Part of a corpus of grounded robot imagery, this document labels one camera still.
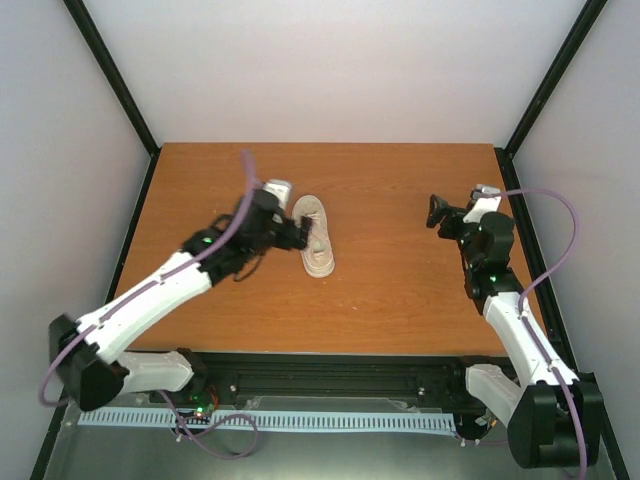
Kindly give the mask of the black frame rail left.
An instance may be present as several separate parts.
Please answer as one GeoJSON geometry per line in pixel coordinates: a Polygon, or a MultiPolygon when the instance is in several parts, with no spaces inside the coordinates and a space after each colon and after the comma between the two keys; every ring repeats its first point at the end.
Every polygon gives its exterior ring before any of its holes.
{"type": "Polygon", "coordinates": [[[81,0],[63,0],[63,4],[91,51],[104,78],[115,94],[116,99],[121,105],[144,150],[151,158],[156,157],[160,152],[160,147],[85,2],[81,0]]]}

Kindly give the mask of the white canvas sneaker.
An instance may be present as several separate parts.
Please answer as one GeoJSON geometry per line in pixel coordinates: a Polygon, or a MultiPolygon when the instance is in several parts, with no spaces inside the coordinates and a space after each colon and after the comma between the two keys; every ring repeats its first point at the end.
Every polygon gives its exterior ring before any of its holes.
{"type": "Polygon", "coordinates": [[[314,195],[304,195],[295,203],[292,215],[297,222],[304,217],[311,220],[307,247],[301,252],[306,272],[313,278],[329,276],[334,270],[335,259],[323,203],[314,195]]]}

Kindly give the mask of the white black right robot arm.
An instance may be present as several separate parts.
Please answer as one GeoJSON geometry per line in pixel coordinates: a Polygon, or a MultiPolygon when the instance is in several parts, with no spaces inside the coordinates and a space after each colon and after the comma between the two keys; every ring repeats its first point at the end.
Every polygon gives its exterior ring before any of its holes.
{"type": "Polygon", "coordinates": [[[584,478],[599,456],[604,399],[595,381],[560,357],[534,318],[510,266],[515,222],[500,210],[505,193],[478,185],[466,207],[432,195],[426,225],[456,242],[468,298],[498,335],[515,370],[510,380],[492,364],[467,367],[465,386],[507,429],[523,468],[576,467],[584,478]]]}

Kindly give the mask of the black frame rail right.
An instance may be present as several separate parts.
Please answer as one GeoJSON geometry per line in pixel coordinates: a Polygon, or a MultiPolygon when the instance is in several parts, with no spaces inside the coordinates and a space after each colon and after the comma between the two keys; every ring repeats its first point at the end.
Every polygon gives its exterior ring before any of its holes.
{"type": "Polygon", "coordinates": [[[504,147],[508,160],[513,161],[516,157],[607,3],[607,0],[588,0],[584,3],[504,147]]]}

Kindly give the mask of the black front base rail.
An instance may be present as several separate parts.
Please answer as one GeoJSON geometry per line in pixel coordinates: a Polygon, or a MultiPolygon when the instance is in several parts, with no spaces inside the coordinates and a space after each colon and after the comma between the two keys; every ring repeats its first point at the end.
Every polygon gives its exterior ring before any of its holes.
{"type": "Polygon", "coordinates": [[[475,412],[480,402],[466,388],[466,373],[491,366],[525,386],[505,357],[351,356],[125,352],[112,364],[87,346],[74,349],[56,372],[84,411],[125,392],[168,391],[179,405],[218,398],[236,405],[254,396],[388,397],[451,412],[475,412]]]}

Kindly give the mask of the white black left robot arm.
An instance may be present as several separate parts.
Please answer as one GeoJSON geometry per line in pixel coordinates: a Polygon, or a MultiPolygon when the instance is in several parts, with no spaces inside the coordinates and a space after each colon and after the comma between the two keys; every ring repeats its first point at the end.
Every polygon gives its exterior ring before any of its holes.
{"type": "Polygon", "coordinates": [[[61,315],[49,326],[51,366],[84,412],[126,393],[164,390],[197,402],[208,390],[206,365],[188,348],[135,353],[129,346],[173,310],[226,278],[250,276],[271,248],[303,250],[311,219],[285,209],[292,186],[270,180],[242,199],[233,214],[197,231],[149,277],[77,320],[61,315]]]}

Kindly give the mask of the black frame rail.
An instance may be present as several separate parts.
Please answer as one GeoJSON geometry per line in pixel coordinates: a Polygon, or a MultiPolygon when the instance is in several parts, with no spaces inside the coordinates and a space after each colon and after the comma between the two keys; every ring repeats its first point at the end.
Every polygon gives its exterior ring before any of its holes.
{"type": "Polygon", "coordinates": [[[607,0],[588,0],[584,3],[504,147],[508,160],[513,161],[516,157],[607,3],[607,0]]]}
{"type": "Polygon", "coordinates": [[[115,94],[116,99],[121,105],[144,150],[151,158],[156,157],[160,152],[160,147],[85,2],[81,0],[63,0],[63,4],[91,51],[104,78],[115,94]]]}

